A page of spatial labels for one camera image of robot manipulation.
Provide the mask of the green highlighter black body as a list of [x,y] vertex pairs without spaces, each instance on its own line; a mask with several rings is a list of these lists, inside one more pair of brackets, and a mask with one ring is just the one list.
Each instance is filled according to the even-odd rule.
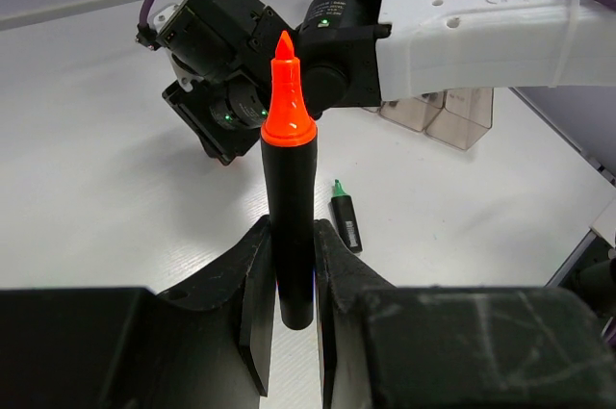
[[338,179],[334,181],[330,206],[338,234],[344,245],[354,254],[361,253],[363,246],[353,201]]

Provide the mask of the orange highlighter black body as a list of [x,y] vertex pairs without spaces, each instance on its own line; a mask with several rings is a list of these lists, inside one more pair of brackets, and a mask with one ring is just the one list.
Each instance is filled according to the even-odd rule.
[[306,109],[300,59],[286,31],[271,60],[261,152],[281,318],[288,328],[302,330],[313,321],[318,127]]

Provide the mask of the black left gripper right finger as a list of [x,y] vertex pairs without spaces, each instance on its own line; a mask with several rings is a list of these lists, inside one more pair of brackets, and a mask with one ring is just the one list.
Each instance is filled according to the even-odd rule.
[[314,222],[314,245],[322,406],[370,408],[360,299],[393,285],[347,249],[330,221]]

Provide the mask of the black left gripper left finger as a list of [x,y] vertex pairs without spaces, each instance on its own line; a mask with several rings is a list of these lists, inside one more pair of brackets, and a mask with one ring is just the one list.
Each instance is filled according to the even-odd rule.
[[266,396],[274,320],[270,220],[159,295],[159,408],[257,408]]

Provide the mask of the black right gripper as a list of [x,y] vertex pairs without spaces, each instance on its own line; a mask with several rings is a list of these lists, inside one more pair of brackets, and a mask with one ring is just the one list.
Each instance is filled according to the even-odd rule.
[[260,0],[183,0],[153,17],[176,79],[163,92],[224,165],[260,138],[270,107],[270,62],[289,25]]

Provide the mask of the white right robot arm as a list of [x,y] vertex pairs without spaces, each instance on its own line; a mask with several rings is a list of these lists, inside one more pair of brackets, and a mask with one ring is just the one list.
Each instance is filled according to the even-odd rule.
[[224,165],[258,140],[283,32],[315,117],[452,89],[615,82],[615,13],[593,0],[313,0],[294,27],[260,0],[184,0],[140,38],[167,52],[164,99]]

